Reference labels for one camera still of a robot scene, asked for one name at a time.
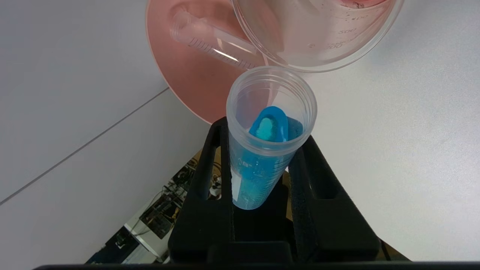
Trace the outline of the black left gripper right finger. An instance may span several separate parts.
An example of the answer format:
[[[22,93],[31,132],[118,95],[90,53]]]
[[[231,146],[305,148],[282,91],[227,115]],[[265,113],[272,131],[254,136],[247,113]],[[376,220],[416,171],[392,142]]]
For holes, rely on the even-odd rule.
[[[310,136],[288,166],[300,263],[373,261],[380,241]]]

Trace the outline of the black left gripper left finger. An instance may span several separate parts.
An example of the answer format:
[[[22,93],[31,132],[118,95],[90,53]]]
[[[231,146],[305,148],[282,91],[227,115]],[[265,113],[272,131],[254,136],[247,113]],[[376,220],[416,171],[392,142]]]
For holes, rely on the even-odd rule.
[[[173,263],[204,263],[211,246],[234,239],[228,135],[226,117],[215,121],[209,129],[197,170],[168,241]],[[221,150],[221,198],[209,200],[217,148]]]

